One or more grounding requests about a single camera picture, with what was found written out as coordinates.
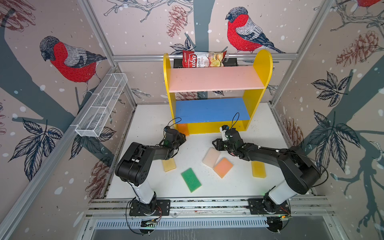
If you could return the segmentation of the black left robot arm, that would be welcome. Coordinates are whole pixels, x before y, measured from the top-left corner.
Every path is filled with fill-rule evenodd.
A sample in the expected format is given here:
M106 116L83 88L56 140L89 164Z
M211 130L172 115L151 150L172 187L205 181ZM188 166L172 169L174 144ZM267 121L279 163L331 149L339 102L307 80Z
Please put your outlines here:
M136 194L133 203L150 213L155 211L157 201L156 193L147 181L153 161L172 159L186 142L186 135L176 129L165 127L164 132L158 145L131 143L115 168L115 175L133 188Z

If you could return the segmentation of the green scrub sponge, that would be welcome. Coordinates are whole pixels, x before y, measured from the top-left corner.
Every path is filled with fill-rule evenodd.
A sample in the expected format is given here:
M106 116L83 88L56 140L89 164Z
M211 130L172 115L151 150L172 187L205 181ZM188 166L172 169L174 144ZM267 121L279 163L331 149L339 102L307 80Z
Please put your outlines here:
M194 171L192 170L192 168L189 168L189 169L185 170L184 172L182 172L181 176L182 176L183 180L185 181L185 183L186 183L186 185L187 185L187 187L191 193L193 193L194 191L196 191L197 189L199 189L202 186L201 182L197 178L197 176L194 173Z

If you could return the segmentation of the orange scrub sponge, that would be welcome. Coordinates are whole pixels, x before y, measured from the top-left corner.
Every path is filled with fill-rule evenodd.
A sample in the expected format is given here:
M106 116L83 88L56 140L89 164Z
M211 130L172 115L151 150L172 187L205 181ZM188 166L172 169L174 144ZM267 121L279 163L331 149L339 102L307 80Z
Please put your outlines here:
M184 134L186 137L190 135L188 124L178 124L178 131Z

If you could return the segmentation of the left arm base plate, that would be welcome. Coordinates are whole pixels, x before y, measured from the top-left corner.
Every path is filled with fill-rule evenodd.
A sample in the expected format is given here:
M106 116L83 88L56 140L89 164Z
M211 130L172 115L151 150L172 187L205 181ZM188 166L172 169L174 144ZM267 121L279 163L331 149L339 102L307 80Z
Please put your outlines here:
M168 216L170 214L170 200L156 200L148 205L134 199L128 207L130 217L152 217L152 216Z

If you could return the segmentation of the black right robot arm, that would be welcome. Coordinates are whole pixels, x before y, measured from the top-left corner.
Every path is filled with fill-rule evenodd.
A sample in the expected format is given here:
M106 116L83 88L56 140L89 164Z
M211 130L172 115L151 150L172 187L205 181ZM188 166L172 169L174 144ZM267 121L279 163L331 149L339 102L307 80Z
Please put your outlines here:
M306 194L321 178L319 168L299 148L274 149L245 143L235 128L220 127L222 137L212 142L218 151L248 162L260 162L280 168L284 180L269 190L263 197L263 208L268 213L276 212L283 203L300 194Z

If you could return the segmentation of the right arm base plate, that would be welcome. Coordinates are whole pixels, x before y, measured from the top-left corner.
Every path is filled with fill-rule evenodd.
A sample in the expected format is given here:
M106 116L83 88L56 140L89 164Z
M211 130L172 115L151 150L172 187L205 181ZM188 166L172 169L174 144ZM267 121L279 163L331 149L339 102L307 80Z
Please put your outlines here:
M248 199L248 207L251 215L290 215L291 210L287 201L281 205L275 204L272 200Z

